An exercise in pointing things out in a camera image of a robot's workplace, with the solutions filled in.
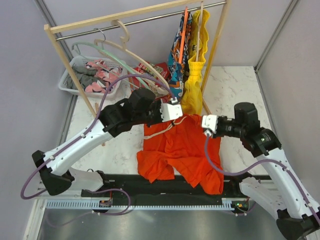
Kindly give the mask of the orange shorts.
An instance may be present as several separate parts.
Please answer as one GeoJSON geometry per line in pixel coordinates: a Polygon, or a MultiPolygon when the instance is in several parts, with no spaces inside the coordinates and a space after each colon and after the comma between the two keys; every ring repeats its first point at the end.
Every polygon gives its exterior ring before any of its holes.
{"type": "Polygon", "coordinates": [[[224,175],[206,158],[201,123],[200,115],[185,114],[173,122],[144,125],[143,147],[136,154],[138,174],[153,183],[173,180],[178,172],[193,188],[201,186],[206,194],[221,194],[224,175]]]}

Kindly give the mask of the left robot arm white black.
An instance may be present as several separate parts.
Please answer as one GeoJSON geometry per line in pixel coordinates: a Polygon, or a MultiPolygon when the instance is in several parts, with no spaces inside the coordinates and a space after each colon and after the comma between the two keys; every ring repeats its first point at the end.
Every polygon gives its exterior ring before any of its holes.
{"type": "Polygon", "coordinates": [[[154,94],[145,88],[105,106],[97,114],[97,119],[57,149],[47,152],[38,150],[32,154],[36,166],[45,164],[39,173],[48,194],[57,196],[76,189],[92,191],[99,197],[106,196],[110,185],[104,181],[101,171],[74,170],[72,165],[97,146],[130,131],[135,125],[151,126],[167,118],[168,105],[156,100],[154,94]]]}

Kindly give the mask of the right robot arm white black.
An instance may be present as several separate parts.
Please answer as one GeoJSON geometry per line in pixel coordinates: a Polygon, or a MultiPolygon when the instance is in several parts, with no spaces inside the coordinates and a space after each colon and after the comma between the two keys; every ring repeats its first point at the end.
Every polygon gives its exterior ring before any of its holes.
{"type": "Polygon", "coordinates": [[[287,240],[299,240],[320,229],[320,204],[299,180],[275,133],[261,127],[253,103],[237,103],[234,106],[234,118],[213,114],[203,116],[201,126],[207,139],[239,139],[256,159],[255,163],[239,172],[224,171],[210,160],[209,164],[217,172],[230,177],[244,176],[249,170],[261,165],[279,193],[272,193],[256,178],[248,176],[229,184],[233,196],[245,195],[260,205],[275,219],[279,231],[287,240]]]}

